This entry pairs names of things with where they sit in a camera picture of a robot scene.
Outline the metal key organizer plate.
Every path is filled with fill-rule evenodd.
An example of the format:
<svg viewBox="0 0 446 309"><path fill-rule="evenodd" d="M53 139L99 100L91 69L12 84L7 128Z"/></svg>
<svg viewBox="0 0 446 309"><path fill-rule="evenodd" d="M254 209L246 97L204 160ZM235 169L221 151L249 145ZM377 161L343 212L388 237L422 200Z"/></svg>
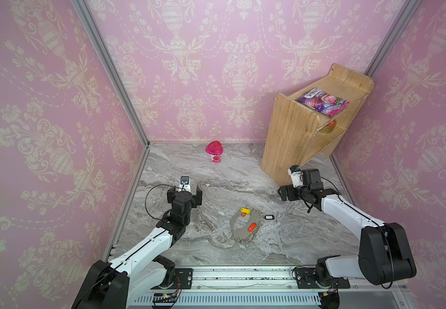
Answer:
<svg viewBox="0 0 446 309"><path fill-rule="evenodd" d="M234 240L239 242L250 242L254 239L255 235L259 232L262 226L262 220L264 219L263 213L258 210L251 210L251 214L246 216L241 215L241 210L238 210L229 221L229 229L231 236ZM247 228L252 224L256 223L257 228L249 233Z"/></svg>

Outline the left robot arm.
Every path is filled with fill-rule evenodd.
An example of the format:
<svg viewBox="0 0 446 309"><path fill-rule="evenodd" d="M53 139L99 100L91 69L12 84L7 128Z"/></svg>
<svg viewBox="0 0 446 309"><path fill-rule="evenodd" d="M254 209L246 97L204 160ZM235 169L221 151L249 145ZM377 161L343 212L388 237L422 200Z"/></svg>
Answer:
<svg viewBox="0 0 446 309"><path fill-rule="evenodd" d="M192 209L202 205L203 191L181 186L167 190L171 209L156 228L129 251L109 262L98 260L89 269L72 308L128 308L153 287L179 289L175 263L161 254L180 240L190 224Z"/></svg>

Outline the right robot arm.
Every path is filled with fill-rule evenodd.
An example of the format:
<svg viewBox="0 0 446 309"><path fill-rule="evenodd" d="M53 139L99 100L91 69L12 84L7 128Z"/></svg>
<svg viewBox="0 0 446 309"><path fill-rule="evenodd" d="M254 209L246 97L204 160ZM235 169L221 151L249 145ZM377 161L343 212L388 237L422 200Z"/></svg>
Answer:
<svg viewBox="0 0 446 309"><path fill-rule="evenodd" d="M307 209L318 209L333 217L359 240L354 256L329 256L316 263L315 280L332 287L337 279L366 279L373 285L392 285L416 276L416 263L404 228L386 223L354 206L334 188L326 189L318 169L288 170L292 183L278 190L283 201L301 200Z"/></svg>

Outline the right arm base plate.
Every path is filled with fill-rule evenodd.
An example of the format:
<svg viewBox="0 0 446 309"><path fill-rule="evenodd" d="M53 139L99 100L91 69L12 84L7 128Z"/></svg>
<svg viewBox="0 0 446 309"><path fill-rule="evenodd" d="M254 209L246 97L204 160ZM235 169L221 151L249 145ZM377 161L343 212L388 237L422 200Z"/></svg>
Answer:
<svg viewBox="0 0 446 309"><path fill-rule="evenodd" d="M322 288L317 283L316 270L314 268L298 266L292 269L291 275L296 281L299 290Z"/></svg>

